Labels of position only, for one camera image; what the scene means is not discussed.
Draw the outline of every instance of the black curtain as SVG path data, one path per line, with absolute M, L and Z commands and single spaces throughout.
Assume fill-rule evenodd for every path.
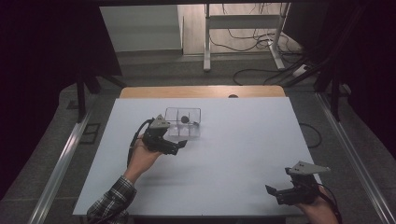
M 396 1 L 371 1 L 338 66 L 360 118 L 396 158 Z
M 111 76 L 121 72 L 99 7 L 82 4 L 3 1 L 0 60 L 3 197 L 52 120 L 60 91 L 76 82 L 77 72 L 96 76 L 91 67 Z

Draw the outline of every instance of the gray floor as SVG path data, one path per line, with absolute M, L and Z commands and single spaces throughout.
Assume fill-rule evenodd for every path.
M 241 69 L 275 69 L 268 54 L 263 55 L 217 55 L 213 58 L 210 73 L 203 71 L 202 57 L 180 55 L 121 54 L 119 61 L 123 77 L 119 79 L 131 86 L 178 86 L 178 85 L 234 85 L 233 74 Z M 272 73 L 250 72 L 238 76 L 246 85 L 261 85 Z M 103 90 L 93 107 L 89 124 L 100 123 L 99 134 L 92 144 L 80 143 L 65 174 L 64 181 L 49 209 L 45 223 L 79 223 L 72 211 L 91 168 L 98 144 L 120 88 L 99 78 Z M 327 121 L 312 89 L 314 77 L 285 89 L 297 119 L 316 127 L 323 136 L 319 147 L 310 152 L 316 164 L 329 166 L 332 172 L 322 175 L 325 185 L 333 190 L 339 202 L 345 223 L 381 223 L 373 204 L 356 175 L 345 151 Z M 51 171 L 64 149 L 75 125 L 78 112 L 70 109 L 77 100 L 75 86 L 62 91 L 57 112 L 42 137 L 31 159 L 17 180 L 0 202 L 0 223 L 26 223 L 50 177 Z M 347 98 L 340 100 L 340 116 L 346 132 L 358 150 L 364 164 L 376 184 L 388 200 L 391 211 L 396 211 L 396 162 L 375 135 L 357 117 Z M 308 145 L 315 144 L 318 136 L 302 127 Z M 90 142 L 90 135 L 83 135 L 81 142 Z M 290 217 L 288 223 L 305 223 L 303 217 Z

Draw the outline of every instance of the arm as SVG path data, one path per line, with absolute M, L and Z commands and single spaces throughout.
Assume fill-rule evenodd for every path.
M 124 174 L 88 210 L 89 223 L 126 223 L 128 220 L 126 209 L 136 195 L 134 183 L 154 164 L 160 155 L 162 155 L 161 152 L 150 152 L 142 140 L 137 139 L 134 152 Z

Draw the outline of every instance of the dark background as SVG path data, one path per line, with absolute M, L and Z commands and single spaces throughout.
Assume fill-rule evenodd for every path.
M 368 7 L 338 55 L 335 70 L 351 89 L 350 105 L 396 158 L 396 1 L 293 3 L 284 32 L 304 46 L 312 62 L 320 63 L 357 3 L 368 3 Z
M 3 198 L 52 120 L 60 91 L 78 72 L 96 76 L 91 66 L 121 73 L 99 7 L 10 1 L 0 20 Z

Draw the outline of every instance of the wooden table edge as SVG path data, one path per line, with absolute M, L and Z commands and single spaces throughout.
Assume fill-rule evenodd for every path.
M 237 97 L 286 97 L 280 86 L 169 86 L 127 87 L 120 98 L 228 98 Z

